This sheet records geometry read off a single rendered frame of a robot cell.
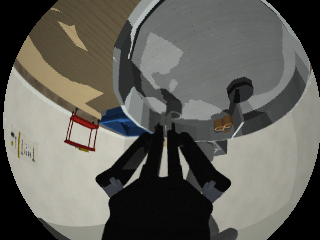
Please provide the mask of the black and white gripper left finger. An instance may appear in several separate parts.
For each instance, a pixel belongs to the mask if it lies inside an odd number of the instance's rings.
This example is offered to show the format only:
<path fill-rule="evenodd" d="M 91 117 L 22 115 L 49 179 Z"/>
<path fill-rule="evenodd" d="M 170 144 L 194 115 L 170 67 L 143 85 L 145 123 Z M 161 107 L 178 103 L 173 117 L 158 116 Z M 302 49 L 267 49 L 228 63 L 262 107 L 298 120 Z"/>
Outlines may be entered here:
<path fill-rule="evenodd" d="M 148 154 L 134 188 L 132 200 L 139 207 L 149 205 L 155 176 L 159 176 L 160 173 L 165 132 L 166 112 L 162 112 L 160 123 L 155 126 L 155 133 L 142 133 L 111 168 L 96 176 L 96 182 L 109 198 L 124 188 Z"/>

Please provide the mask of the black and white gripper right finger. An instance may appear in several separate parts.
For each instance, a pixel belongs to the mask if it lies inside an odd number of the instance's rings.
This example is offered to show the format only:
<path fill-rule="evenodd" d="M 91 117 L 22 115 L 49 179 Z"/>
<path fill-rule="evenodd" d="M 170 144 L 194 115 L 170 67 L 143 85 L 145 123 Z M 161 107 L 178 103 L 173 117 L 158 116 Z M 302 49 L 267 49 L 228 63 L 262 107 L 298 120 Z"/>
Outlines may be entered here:
<path fill-rule="evenodd" d="M 171 113 L 167 114 L 166 143 L 168 203 L 171 208 L 180 209 L 186 203 L 186 191 L 178 147 L 198 184 L 202 188 L 202 194 L 209 199 L 212 204 L 231 186 L 231 181 L 214 168 L 189 133 L 176 133 Z"/>

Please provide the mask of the blue shallow tray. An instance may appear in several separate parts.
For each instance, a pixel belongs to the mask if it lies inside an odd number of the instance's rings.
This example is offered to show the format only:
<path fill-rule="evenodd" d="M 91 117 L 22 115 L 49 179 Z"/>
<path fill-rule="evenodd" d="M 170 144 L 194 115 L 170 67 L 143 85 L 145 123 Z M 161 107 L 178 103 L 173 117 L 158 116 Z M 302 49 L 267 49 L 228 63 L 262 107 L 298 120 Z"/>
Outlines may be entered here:
<path fill-rule="evenodd" d="M 129 117 L 127 117 L 121 106 L 104 110 L 101 113 L 100 124 L 122 134 L 127 137 L 140 136 L 144 132 L 148 132 L 145 129 L 137 126 Z"/>

